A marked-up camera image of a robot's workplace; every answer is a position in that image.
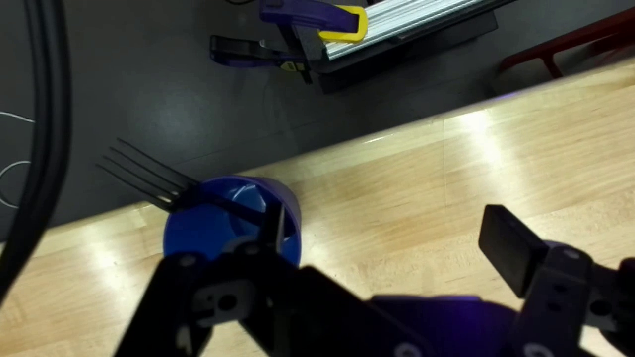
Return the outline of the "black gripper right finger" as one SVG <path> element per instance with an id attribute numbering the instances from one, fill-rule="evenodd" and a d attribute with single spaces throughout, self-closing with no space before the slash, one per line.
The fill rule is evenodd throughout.
<path id="1" fill-rule="evenodd" d="M 523 300 L 509 338 L 517 357 L 592 357 L 586 326 L 626 357 L 635 357 L 635 258 L 618 268 L 588 253 L 545 241 L 503 205 L 487 205 L 479 249 Z"/>

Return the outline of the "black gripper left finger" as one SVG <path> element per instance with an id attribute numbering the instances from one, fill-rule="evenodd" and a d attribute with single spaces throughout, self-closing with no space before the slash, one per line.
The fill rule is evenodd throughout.
<path id="1" fill-rule="evenodd" d="M 263 217 L 257 239 L 235 239 L 215 260 L 199 253 L 166 256 L 116 357 L 199 357 L 219 324 L 269 322 L 257 278 L 271 274 L 271 268 L 257 268 L 257 260 L 271 258 L 283 268 L 297 268 L 300 249 L 287 255 L 285 247 L 297 235 L 295 215 L 279 211 Z"/>

